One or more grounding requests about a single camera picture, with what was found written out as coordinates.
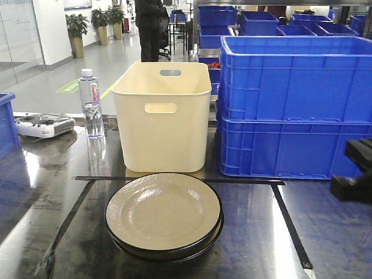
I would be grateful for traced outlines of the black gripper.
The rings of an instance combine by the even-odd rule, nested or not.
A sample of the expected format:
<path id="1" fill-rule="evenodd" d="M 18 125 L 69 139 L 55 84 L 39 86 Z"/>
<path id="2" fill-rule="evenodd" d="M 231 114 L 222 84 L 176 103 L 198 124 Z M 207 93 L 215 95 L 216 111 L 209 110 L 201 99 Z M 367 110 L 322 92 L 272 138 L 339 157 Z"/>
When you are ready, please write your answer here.
<path id="1" fill-rule="evenodd" d="M 362 173 L 354 178 L 333 175 L 330 192 L 339 201 L 371 202 L 371 138 L 347 141 L 344 154 Z"/>

